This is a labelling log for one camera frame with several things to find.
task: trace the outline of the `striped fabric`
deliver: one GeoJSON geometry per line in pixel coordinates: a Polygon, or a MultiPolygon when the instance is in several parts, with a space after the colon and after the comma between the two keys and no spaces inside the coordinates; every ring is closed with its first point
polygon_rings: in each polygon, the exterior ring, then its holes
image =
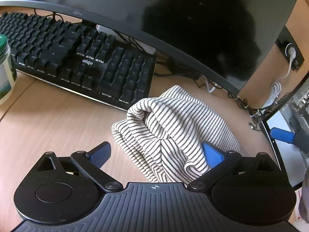
{"type": "Polygon", "coordinates": [[[210,170],[203,141],[247,155],[221,116],[180,86],[137,102],[112,134],[151,182],[188,184],[210,170]]]}

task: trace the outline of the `mechanical keyboard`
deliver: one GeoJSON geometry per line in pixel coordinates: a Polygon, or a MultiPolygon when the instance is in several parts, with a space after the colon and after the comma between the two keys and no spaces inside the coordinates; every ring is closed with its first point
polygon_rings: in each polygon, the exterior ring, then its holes
{"type": "Polygon", "coordinates": [[[156,58],[95,27],[4,12],[0,34],[30,76],[123,110],[148,97],[156,58]]]}

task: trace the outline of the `monitor screen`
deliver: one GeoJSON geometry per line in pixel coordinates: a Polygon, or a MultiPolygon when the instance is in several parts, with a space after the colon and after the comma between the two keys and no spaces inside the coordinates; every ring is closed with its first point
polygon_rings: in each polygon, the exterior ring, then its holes
{"type": "MultiPolygon", "coordinates": [[[[300,129],[309,134],[309,79],[267,121],[269,129],[277,127],[296,133],[300,129]]],[[[304,180],[309,165],[309,153],[304,153],[293,144],[271,140],[272,147],[282,171],[286,171],[292,187],[304,180]]]]}
{"type": "Polygon", "coordinates": [[[233,94],[253,75],[296,0],[0,0],[83,18],[123,32],[196,69],[233,94]]]}

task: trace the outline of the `black and white striped garment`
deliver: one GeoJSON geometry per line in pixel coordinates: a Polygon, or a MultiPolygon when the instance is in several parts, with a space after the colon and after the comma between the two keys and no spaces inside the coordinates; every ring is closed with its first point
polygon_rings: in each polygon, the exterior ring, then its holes
{"type": "Polygon", "coordinates": [[[210,170],[203,141],[247,155],[221,116],[180,86],[137,102],[112,134],[151,182],[188,184],[210,170]]]}

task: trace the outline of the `screw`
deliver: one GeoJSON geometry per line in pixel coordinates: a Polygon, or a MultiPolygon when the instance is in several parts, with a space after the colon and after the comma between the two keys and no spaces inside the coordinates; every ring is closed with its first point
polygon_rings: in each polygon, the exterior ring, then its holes
{"type": "Polygon", "coordinates": [[[120,188],[120,186],[121,186],[120,183],[117,181],[110,181],[105,184],[105,187],[107,189],[117,189],[117,188],[120,188]]]}
{"type": "Polygon", "coordinates": [[[190,186],[195,190],[201,190],[205,187],[205,184],[201,181],[193,181],[190,183],[190,186]]]}

